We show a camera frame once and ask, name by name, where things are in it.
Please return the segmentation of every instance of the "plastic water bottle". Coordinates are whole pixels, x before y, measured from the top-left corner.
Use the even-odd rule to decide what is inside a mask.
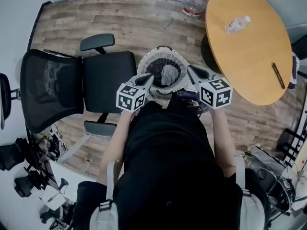
[[[183,12],[191,17],[198,17],[207,7],[207,0],[183,0]]]
[[[248,16],[245,16],[244,18],[236,18],[225,26],[225,31],[227,33],[235,33],[243,29],[248,22],[250,22],[250,17]]]

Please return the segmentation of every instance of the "white basket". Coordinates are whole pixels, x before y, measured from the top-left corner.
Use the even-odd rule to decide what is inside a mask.
[[[157,59],[166,59],[173,62],[177,67],[180,68],[180,75],[178,79],[167,87],[157,87],[155,85],[152,85],[150,90],[155,91],[162,95],[167,95],[172,92],[176,92],[183,87],[185,87],[189,82],[189,76],[187,73],[187,67],[190,65],[179,53],[177,53],[175,50],[173,50],[171,47],[168,46],[159,46],[157,48],[152,49],[149,51],[140,61],[138,65],[138,74],[142,73],[149,73],[147,71],[148,66]]]

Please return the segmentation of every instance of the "wooden floor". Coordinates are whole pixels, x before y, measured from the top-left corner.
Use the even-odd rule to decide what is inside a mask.
[[[80,42],[101,33],[115,36],[115,45],[107,47],[107,52],[132,51],[137,64],[151,49],[167,45],[191,64],[205,65],[200,50],[205,34],[204,17],[187,19],[181,12],[181,4],[174,0],[67,0],[50,4],[37,24],[32,48],[84,57],[97,53],[80,52]],[[305,83],[299,76],[295,90],[287,90],[279,101],[268,106],[253,105],[234,92],[226,113],[236,148],[260,143],[262,148],[273,152],[283,129],[295,128],[304,96]],[[85,111],[83,115],[66,117],[56,125],[69,147],[84,135],[84,120],[96,121],[99,116]],[[118,115],[108,118],[113,122],[117,119]],[[210,115],[202,115],[201,121],[213,144]],[[108,138],[91,136],[67,166],[79,169],[85,159],[91,159],[86,173],[95,177],[108,141]]]

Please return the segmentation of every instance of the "basket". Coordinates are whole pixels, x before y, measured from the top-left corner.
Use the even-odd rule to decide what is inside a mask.
[[[178,70],[178,78],[170,86],[161,85],[161,71],[165,65],[172,65]],[[151,73],[154,76],[151,90],[162,95],[176,92],[189,82],[187,67],[189,63],[175,50],[168,46],[159,46],[149,51],[140,61],[138,74]]]

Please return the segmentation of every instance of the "person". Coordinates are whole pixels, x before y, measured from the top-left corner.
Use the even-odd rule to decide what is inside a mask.
[[[239,229],[236,149],[223,108],[209,111],[214,153],[205,127],[176,93],[166,109],[149,101],[133,118],[123,111],[97,182],[78,186],[73,229],[89,229],[93,211],[105,202],[111,161],[124,162],[113,191],[119,229]],[[262,202],[267,222],[268,199],[251,169],[246,169],[246,188]]]

